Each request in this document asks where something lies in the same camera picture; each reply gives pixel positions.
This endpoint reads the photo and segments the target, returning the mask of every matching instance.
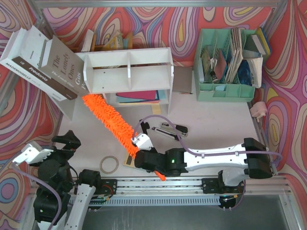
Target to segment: gray floor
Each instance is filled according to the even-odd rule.
[[[217,206],[105,207],[88,213],[83,224],[83,230],[288,229],[277,195],[246,195],[232,212]]]

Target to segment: orange microfiber duster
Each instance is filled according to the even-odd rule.
[[[126,148],[132,158],[139,150],[132,142],[133,129],[112,106],[108,105],[99,94],[89,94],[82,97],[84,103],[93,114],[105,124],[119,142]]]

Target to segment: patterned backdrop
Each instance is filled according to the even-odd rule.
[[[0,23],[3,46],[11,31],[20,27],[29,28],[33,18],[21,0],[0,0],[2,5]],[[285,160],[278,169],[285,173],[300,199],[301,209],[306,210],[306,128],[303,125],[306,113],[307,77],[306,66],[306,1],[289,0],[280,26],[274,27],[271,36],[273,55],[268,60],[264,89],[256,94],[257,99],[267,102],[269,113],[264,128],[272,150],[282,152]],[[134,48],[165,47],[172,49],[177,65],[192,66],[195,48],[201,28],[229,28],[240,25],[255,29],[265,23],[270,8],[52,8],[44,13],[58,37],[70,46],[77,46],[87,29],[97,33],[97,44],[109,40],[120,30],[125,36],[133,31]],[[18,226],[22,212],[22,200],[29,190],[29,182],[10,169],[10,159],[30,139],[42,143],[50,141],[59,111],[44,93],[20,81],[5,111],[0,118],[0,229]]]

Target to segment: white table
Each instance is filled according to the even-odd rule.
[[[192,84],[192,91],[194,94],[191,95],[173,93],[169,115],[167,115],[164,107],[162,109],[162,115],[165,115],[173,123],[188,127],[189,135],[183,140],[189,148],[221,148],[243,143],[243,139],[247,137],[258,139],[247,103],[197,102],[194,83]],[[132,127],[140,119],[152,114],[151,107],[148,105],[124,107],[117,110]],[[157,127],[161,122],[163,120],[160,118],[150,118],[148,120],[150,127]],[[101,176],[154,176],[153,173],[122,165],[126,157],[126,150],[112,133],[105,128],[104,124],[90,112],[80,98],[76,99],[75,102],[73,120],[69,121],[63,117],[59,135],[64,135],[70,129],[82,144],[69,160],[70,165],[78,173],[83,169],[100,171],[100,161],[105,156],[112,155],[119,161],[118,169],[108,175],[100,171]],[[164,153],[171,148],[181,147],[179,142],[152,130],[148,130],[148,135],[160,153]],[[115,161],[113,159],[107,159],[103,163],[103,168],[106,171],[111,171],[114,167]],[[183,176],[216,175],[220,170],[221,168],[206,168],[185,173]]]

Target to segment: organizer compartment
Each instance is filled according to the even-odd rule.
[[[246,37],[254,34],[254,30],[242,30],[242,47],[246,42]],[[197,43],[197,50],[194,58],[194,78],[196,95],[198,101],[207,102],[250,102],[254,98],[255,87],[240,84],[236,75],[232,83],[226,83],[222,78],[220,83],[213,83],[209,78],[209,83],[200,83],[198,75],[198,65],[200,57],[206,46],[209,46],[210,57],[217,56],[218,50],[223,51],[224,57],[227,57],[230,50],[231,29],[202,29]],[[224,85],[224,91],[216,90],[217,86]]]

